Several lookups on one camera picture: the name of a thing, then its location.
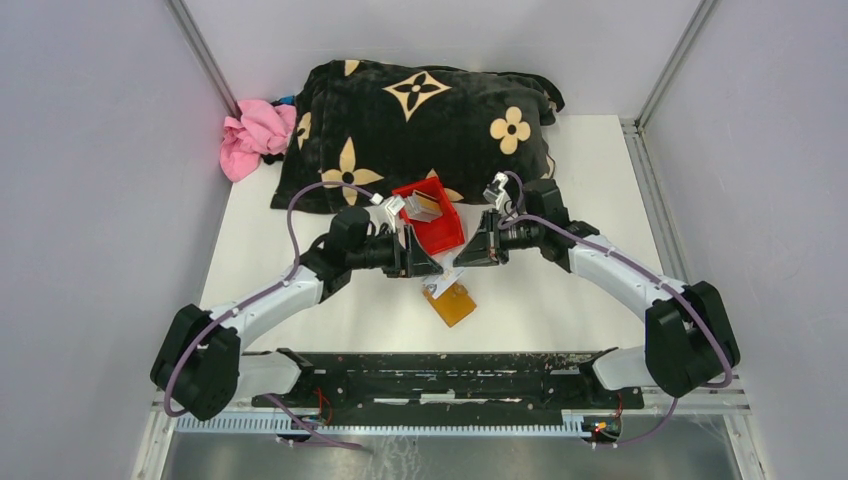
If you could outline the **silver credit card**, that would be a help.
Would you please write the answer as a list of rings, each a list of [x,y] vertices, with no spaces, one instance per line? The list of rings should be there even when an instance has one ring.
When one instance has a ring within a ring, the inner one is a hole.
[[[433,299],[441,297],[451,286],[453,286],[463,275],[465,267],[457,267],[454,261],[457,252],[446,252],[439,258],[442,267],[440,274],[429,275],[422,280],[424,291]]]

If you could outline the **red plastic bin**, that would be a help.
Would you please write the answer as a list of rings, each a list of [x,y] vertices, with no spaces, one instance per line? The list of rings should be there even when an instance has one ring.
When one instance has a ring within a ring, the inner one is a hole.
[[[462,246],[465,243],[464,228],[452,203],[452,197],[440,179],[433,175],[392,190],[394,195],[399,195],[404,200],[415,192],[432,197],[441,210],[441,215],[429,222],[414,220],[405,210],[400,213],[401,218],[413,227],[424,250],[436,255]]]

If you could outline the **yellow leather card holder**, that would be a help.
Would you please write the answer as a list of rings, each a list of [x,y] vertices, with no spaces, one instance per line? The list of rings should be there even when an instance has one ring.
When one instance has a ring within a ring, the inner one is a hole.
[[[477,308],[467,288],[459,282],[451,285],[438,298],[428,289],[423,289],[422,294],[448,328],[456,326]]]

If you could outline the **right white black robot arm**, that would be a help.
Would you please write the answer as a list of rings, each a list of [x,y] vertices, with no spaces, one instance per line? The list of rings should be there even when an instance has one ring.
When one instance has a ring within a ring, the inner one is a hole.
[[[580,400],[602,408],[627,387],[658,387],[673,398],[700,388],[726,388],[740,352],[716,287],[656,273],[614,246],[594,226],[571,219],[553,179],[521,185],[515,214],[501,210],[505,172],[487,187],[493,207],[455,257],[456,267],[505,264],[513,250],[536,248],[564,271],[619,301],[644,325],[644,343],[613,349],[590,361],[577,382]]]

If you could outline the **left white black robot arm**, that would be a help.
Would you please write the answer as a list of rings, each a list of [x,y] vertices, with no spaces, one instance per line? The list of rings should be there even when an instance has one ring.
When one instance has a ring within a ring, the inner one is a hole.
[[[204,310],[195,304],[174,316],[150,371],[165,393],[172,417],[209,420],[232,401],[278,394],[291,406],[307,404],[314,379],[291,353],[248,354],[265,333],[328,300],[353,271],[379,269],[389,278],[438,275],[442,266],[428,254],[409,225],[370,233],[362,207],[336,214],[329,230],[297,256],[281,278],[246,297]]]

